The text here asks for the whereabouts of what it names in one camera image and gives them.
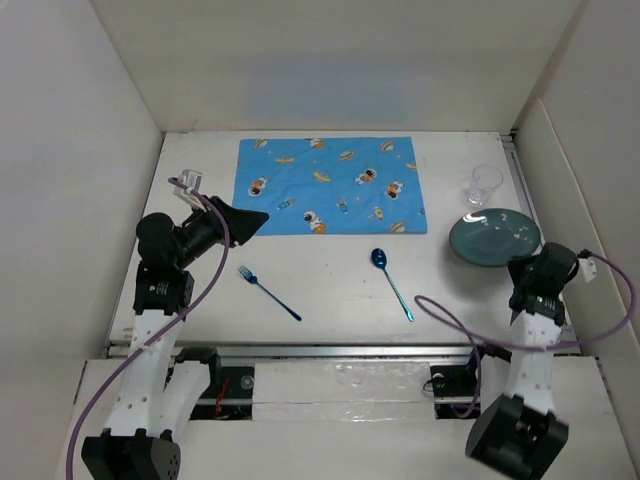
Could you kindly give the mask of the teal ceramic plate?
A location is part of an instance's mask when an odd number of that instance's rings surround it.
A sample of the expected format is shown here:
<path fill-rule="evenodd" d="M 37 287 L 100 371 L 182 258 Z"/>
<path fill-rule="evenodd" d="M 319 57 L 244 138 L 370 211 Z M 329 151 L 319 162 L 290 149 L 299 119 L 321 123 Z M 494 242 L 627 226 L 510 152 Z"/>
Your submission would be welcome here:
<path fill-rule="evenodd" d="M 462 260 L 480 267 L 506 267 L 532 255 L 541 243 L 539 227 L 521 212 L 489 208 L 465 214 L 449 232 L 449 245 Z"/>

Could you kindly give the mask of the blue metal fork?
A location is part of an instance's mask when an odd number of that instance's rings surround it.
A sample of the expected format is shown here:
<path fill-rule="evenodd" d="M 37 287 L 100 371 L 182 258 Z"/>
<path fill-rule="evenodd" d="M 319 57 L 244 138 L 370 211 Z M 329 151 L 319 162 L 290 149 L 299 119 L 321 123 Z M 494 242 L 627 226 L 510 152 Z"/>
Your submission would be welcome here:
<path fill-rule="evenodd" d="M 287 306 L 283 301 L 281 301 L 277 296 L 275 296 L 270 290 L 264 287 L 258 277 L 246 266 L 241 265 L 238 267 L 238 272 L 240 275 L 251 285 L 258 287 L 262 292 L 268 295 L 273 301 L 275 301 L 280 307 L 282 307 L 289 315 L 291 315 L 296 321 L 301 322 L 302 317 Z"/>

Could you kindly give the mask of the clear plastic cup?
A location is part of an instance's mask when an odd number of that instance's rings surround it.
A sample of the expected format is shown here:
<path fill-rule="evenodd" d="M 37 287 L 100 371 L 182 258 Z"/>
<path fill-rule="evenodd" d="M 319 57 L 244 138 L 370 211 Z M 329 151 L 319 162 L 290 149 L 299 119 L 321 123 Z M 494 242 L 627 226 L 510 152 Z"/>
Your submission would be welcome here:
<path fill-rule="evenodd" d="M 471 173 L 468 186 L 463 190 L 464 198 L 471 205 L 484 206 L 503 182 L 504 176 L 500 169 L 491 165 L 478 165 Z"/>

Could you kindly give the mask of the blue space print placemat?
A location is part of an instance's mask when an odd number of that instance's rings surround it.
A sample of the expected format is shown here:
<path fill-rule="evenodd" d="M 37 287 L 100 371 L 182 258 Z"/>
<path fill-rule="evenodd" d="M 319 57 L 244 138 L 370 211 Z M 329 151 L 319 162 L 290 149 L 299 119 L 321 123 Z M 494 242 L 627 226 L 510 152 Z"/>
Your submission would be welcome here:
<path fill-rule="evenodd" d="M 232 205 L 268 214 L 261 236 L 428 230 L 408 137 L 243 139 Z"/>

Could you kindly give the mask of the blue metal spoon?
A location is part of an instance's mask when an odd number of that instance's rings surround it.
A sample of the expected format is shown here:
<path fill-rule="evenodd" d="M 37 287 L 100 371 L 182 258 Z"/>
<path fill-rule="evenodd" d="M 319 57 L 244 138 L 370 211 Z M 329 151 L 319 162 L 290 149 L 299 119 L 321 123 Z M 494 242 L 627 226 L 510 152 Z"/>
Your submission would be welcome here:
<path fill-rule="evenodd" d="M 415 321 L 414 315 L 412 314 L 408 304 L 406 303 L 406 301 L 402 297 L 402 295 L 401 295 L 400 291 L 398 290 L 398 288 L 396 287 L 392 277 L 390 276 L 390 274 L 387 271 L 387 256 L 386 256 L 386 253 L 381 248 L 374 248 L 371 251 L 370 259 L 371 259 L 371 263 L 376 268 L 381 270 L 382 273 L 384 274 L 384 276 L 385 276 L 386 280 L 388 281 L 392 291 L 394 292 L 394 295 L 396 296 L 398 302 L 400 303 L 401 308 L 402 308 L 407 320 L 409 322 L 414 322 Z"/>

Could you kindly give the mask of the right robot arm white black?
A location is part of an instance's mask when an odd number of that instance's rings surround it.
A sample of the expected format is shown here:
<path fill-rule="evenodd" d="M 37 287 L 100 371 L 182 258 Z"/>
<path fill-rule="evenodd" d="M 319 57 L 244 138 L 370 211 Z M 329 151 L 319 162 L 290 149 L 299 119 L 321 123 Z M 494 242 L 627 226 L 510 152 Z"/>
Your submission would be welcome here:
<path fill-rule="evenodd" d="M 512 342 L 504 367 L 479 359 L 462 369 L 462 381 L 480 394 L 465 454 L 509 479 L 540 479 L 569 438 L 553 400 L 554 348 L 565 323 L 560 300 L 578 271 L 577 254 L 547 243 L 531 257 L 508 262 Z"/>

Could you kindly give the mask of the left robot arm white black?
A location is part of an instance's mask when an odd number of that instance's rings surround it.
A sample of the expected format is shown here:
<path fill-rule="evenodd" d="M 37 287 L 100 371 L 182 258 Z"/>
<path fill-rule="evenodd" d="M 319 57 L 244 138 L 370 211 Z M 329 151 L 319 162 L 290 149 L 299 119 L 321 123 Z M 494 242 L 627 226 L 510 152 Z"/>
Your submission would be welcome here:
<path fill-rule="evenodd" d="M 126 360 L 113 373 L 122 384 L 97 436 L 85 438 L 81 458 L 94 479 L 175 479 L 179 439 L 200 396 L 222 387 L 220 357 L 212 347 L 172 352 L 186 317 L 198 304 L 187 268 L 216 244 L 243 245 L 268 221 L 264 212 L 202 197 L 180 225 L 164 213 L 136 226 L 140 262 L 134 326 Z"/>

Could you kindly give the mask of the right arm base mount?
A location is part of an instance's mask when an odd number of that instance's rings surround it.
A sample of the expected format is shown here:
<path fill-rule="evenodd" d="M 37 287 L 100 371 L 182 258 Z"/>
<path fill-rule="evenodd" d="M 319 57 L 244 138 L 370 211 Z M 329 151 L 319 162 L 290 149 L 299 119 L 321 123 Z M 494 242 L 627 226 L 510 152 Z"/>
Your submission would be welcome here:
<path fill-rule="evenodd" d="M 479 364 L 470 358 L 466 364 L 431 366 L 424 390 L 433 396 L 436 417 L 496 423 L 508 366 L 489 355 Z"/>

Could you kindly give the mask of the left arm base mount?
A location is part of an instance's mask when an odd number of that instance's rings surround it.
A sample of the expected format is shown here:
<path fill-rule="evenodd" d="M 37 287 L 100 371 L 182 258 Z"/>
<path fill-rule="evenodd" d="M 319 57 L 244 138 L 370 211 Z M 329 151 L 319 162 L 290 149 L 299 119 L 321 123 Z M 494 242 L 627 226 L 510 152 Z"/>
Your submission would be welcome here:
<path fill-rule="evenodd" d="M 231 357 L 221 358 L 216 382 L 199 398 L 191 420 L 251 420 L 255 387 L 255 364 Z"/>

